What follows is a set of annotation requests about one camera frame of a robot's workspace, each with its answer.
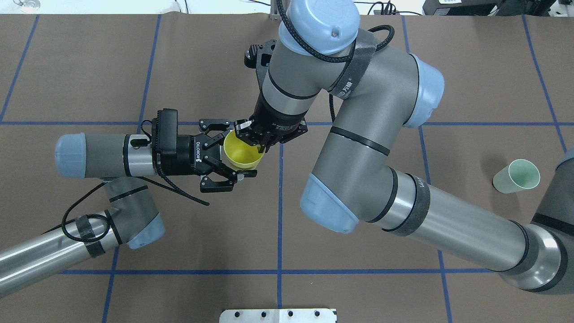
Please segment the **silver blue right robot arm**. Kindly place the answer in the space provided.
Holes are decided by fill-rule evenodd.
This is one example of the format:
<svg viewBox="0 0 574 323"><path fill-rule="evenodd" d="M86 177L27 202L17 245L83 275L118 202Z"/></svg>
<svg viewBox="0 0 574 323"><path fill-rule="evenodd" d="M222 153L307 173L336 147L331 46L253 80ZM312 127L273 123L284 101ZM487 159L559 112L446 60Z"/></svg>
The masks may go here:
<svg viewBox="0 0 574 323"><path fill-rule="evenodd" d="M573 292L573 150L557 165L531 223L469 204L386 162L402 127L439 106L444 78L389 46L389 25L363 30L351 0L291 0L260 81L253 115L237 137L259 151L303 134L326 90L343 103L308 176L300 207L314 222L350 233L361 221L496 272L526 292Z"/></svg>

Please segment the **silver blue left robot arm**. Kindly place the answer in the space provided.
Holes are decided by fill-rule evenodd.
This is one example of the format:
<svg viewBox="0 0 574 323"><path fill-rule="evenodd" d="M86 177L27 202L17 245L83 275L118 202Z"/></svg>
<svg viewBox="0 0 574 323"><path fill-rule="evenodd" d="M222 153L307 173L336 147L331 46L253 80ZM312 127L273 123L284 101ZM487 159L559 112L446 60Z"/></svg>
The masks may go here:
<svg viewBox="0 0 574 323"><path fill-rule="evenodd" d="M222 160L231 134L228 119L201 119L197 135L178 132L178 113L158 111L150 131L141 134L67 134L55 148L62 176L98 180L68 207L60 222L38 237L1 252L1 296L28 286L126 244L146 247L166 232L152 198L156 186L209 205L179 188L172 176L198 176L202 193L231 192L253 169L232 168Z"/></svg>

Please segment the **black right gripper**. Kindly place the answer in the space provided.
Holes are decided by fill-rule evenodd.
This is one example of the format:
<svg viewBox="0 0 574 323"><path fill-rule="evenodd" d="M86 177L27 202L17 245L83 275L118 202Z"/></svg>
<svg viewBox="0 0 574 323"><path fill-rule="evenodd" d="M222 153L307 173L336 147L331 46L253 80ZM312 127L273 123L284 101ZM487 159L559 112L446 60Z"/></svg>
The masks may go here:
<svg viewBox="0 0 574 323"><path fill-rule="evenodd" d="M290 115L258 101L249 119L238 119L234 125L238 139L250 146L258 145L258 153L267 153L271 145L287 143L307 133L305 113Z"/></svg>

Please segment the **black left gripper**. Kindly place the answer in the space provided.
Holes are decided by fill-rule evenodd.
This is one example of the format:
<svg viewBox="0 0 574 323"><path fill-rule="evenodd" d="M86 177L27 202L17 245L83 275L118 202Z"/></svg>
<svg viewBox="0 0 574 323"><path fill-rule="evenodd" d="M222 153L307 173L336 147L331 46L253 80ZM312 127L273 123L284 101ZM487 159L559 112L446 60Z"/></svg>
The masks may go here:
<svg viewBox="0 0 574 323"><path fill-rule="evenodd" d="M163 174L205 175L200 182L200 192L231 192L236 183L244 178L254 178L257 170L234 170L222 162L221 145L234 129L229 119L199 119L201 133L177 135L168 139L157 137L159 166ZM220 131L209 137L210 131ZM210 174L217 174L221 180L214 181Z"/></svg>

